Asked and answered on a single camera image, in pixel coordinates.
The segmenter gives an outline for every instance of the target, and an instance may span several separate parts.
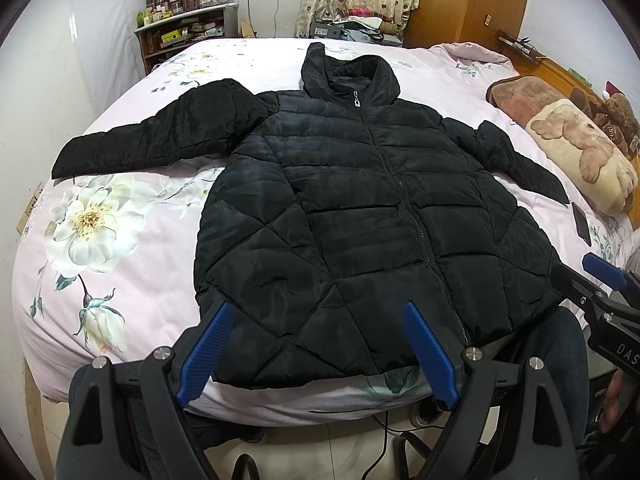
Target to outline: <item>jacket zipper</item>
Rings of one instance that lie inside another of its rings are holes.
[[[356,107],[356,110],[358,112],[358,115],[360,116],[360,120],[362,121],[362,124],[364,124],[364,126],[366,127],[369,133],[369,137],[371,138],[373,147],[378,151],[378,153],[380,154],[380,157],[382,158],[382,161],[385,164],[386,172],[392,174],[398,180],[398,184],[400,185],[400,195],[402,196],[402,204],[404,205],[404,208],[409,212],[409,214],[414,218],[414,221],[418,225],[418,229],[420,229],[420,237],[422,238],[422,247],[424,249],[424,255],[427,258],[427,263],[429,264],[429,268],[434,272],[434,274],[440,280],[440,285],[442,286],[445,300],[451,307],[453,314],[456,316],[456,319],[460,324],[460,328],[462,329],[462,336],[465,339],[465,344],[468,344],[469,341],[468,341],[468,338],[466,337],[465,326],[462,324],[462,320],[460,319],[460,316],[458,315],[456,309],[453,307],[451,303],[451,298],[449,297],[449,289],[447,288],[447,283],[444,281],[444,276],[440,273],[440,270],[434,264],[433,257],[432,257],[433,251],[431,249],[431,242],[429,241],[429,238],[427,237],[427,233],[424,230],[424,225],[422,225],[422,221],[418,218],[417,213],[414,211],[414,208],[411,207],[411,204],[409,203],[409,197],[407,196],[406,190],[404,188],[404,182],[399,176],[394,174],[389,168],[389,164],[388,164],[388,161],[386,160],[385,152],[378,145],[376,137],[374,136],[373,132],[369,128],[369,125],[367,124],[367,121],[364,118],[364,115],[362,113],[361,106],[360,106],[360,98],[358,97],[358,92],[356,90],[353,91],[353,104]]]

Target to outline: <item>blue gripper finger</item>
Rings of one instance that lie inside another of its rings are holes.
[[[233,327],[233,307],[231,304],[225,303],[218,309],[182,365],[180,389],[178,389],[175,399],[183,408],[191,400],[201,396],[204,386],[212,371],[215,370],[220,354],[231,336]]]
[[[596,256],[596,254],[585,254],[582,258],[582,268],[605,285],[609,285],[613,290],[626,288],[625,271]]]
[[[453,410],[460,401],[455,368],[413,301],[404,306],[402,326],[433,395],[444,402],[449,410]]]

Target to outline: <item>metal screw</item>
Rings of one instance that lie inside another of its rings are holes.
[[[101,368],[104,368],[108,362],[109,360],[104,355],[99,355],[97,358],[91,361],[91,366],[96,370],[100,370]]]
[[[542,370],[545,367],[545,363],[539,357],[532,357],[529,359],[529,366],[534,370]]]
[[[475,346],[470,346],[465,350],[465,355],[470,361],[479,361],[482,359],[482,350]]]
[[[164,361],[171,355],[171,349],[168,346],[159,346],[154,350],[154,358]]]

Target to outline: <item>white wall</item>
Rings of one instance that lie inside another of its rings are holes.
[[[136,15],[146,0],[69,0],[76,49],[94,111],[100,115],[145,76]]]
[[[251,21],[258,38],[293,38],[300,0],[249,0]],[[249,21],[246,0],[239,3],[238,19]]]
[[[95,119],[69,16],[69,0],[33,0],[0,48],[0,427],[36,478],[42,474],[27,422],[11,276],[15,227],[30,196],[64,143]]]
[[[609,80],[640,117],[640,60],[601,0],[528,0],[520,37],[565,68],[573,68],[600,94]]]

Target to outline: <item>black puffer jacket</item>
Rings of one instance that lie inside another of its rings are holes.
[[[194,264],[202,311],[225,300],[238,310],[217,380],[295,386],[416,364],[402,332],[408,300],[452,353],[558,304],[558,254],[489,172],[568,200],[502,130],[399,99],[377,56],[340,61],[313,43],[302,79],[303,91],[258,96],[233,80],[189,90],[141,124],[71,140],[52,170],[230,154]]]

